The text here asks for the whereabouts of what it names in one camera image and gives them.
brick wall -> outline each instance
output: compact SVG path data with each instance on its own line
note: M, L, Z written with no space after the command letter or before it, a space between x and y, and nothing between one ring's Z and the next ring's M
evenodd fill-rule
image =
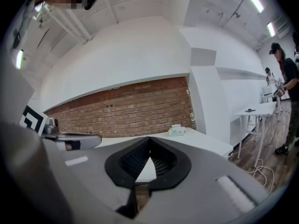
M46 112L62 132L103 138L149 135L173 124L196 129L185 77L162 79L98 92Z

white counter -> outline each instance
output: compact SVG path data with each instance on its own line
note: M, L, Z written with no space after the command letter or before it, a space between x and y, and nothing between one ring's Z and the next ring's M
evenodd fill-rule
M95 148L121 143L127 140L132 140L137 137L125 137L125 138L103 138L102 143ZM194 129L186 128L186 133L183 136L169 136L168 133L157 133L151 135L145 135L144 137L157 137L167 140L173 140L182 144L190 145L212 151L221 155L224 158L228 157L228 154L233 151L233 146L224 143L220 140L207 136ZM136 182L149 182L156 178L156 171L154 163L151 159L148 160L144 169L140 173Z

tissue box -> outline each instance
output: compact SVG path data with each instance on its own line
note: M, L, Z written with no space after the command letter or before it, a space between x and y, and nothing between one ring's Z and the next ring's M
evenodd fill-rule
M180 136L184 135L186 132L185 127L181 127L181 125L172 125L168 131L169 136Z

white table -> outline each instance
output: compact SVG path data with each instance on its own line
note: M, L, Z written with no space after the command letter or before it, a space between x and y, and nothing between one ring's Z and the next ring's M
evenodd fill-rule
M259 148L258 148L258 154L256 157L256 162L254 164L254 167L257 165L257 161L260 157L262 146L263 146L263 139L265 135L265 118L267 116L272 116L274 113L276 106L276 102L271 102L271 103L264 103L264 104L253 104L249 105L248 107L245 107L241 109L239 112L235 113L234 115L240 116L240 145L239 145L239 152L238 152L238 159L240 158L240 153L241 153L241 147L242 147L242 139L243 139L243 133L250 133L250 134L255 134L256 137L257 135L261 135L260 143L259 143ZM253 112L245 112L246 110L251 109L255 110ZM243 126L243 117L248 116L247 120L247 125L246 127ZM255 116L256 118L256 131L252 132L248 130L248 127L252 124L250 124L250 117ZM262 130L259 132L259 125L260 125L260 119L262 118Z
M281 114L281 104L280 104L280 97L274 95L274 93L270 94L270 95L263 95L263 103L267 103L269 102L269 98L273 98L273 97L277 97L277 104L278 104L278 121L280 121L280 114Z
M219 154L220 156L227 158L229 153L233 151L233 146L224 143L218 139L210 137L206 134L200 133L194 129L186 128L185 135L182 136L169 136L167 132L156 133L151 135L145 135L144 137L157 137L167 140L173 140L182 144L190 145L197 148L202 148ZM132 140L137 137L125 137L125 138L103 138L102 143L95 148L101 148L107 145L113 145L121 143L127 140ZM156 179L156 170L153 161L149 158L148 162L144 166L144 169L139 174L136 182L150 182Z

wooden floor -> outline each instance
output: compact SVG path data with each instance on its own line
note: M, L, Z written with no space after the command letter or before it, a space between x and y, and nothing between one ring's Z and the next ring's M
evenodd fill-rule
M284 111L291 112L291 103L289 101L281 102L281 107ZM288 184L289 179L292 175L293 170L298 164L299 158L296 156L299 151L297 147L294 147L293 144L289 146L288 155L277 156L274 154L274 149L280 147L284 144L286 136L288 134L288 127L290 122L290 114L287 112L282 112L281 121L277 121L277 114L274 114L271 117L268 117L265 123L265 138L263 141L263 148L261 151L260 159L263 160L263 165L271 168L274 171L274 184L273 189L276 190L282 186ZM250 135L243 143L254 136ZM254 171L253 168L254 162L256 160L256 155L258 151L258 142L260 136L256 139L256 142L250 141L244 149L241 151L240 159L237 159L237 154L232 157L232 162L235 163L238 167L246 171ZM262 173L267 177L266 189L270 191L273 174L271 170L263 168ZM260 174L256 173L255 178L262 184L265 184L265 178Z

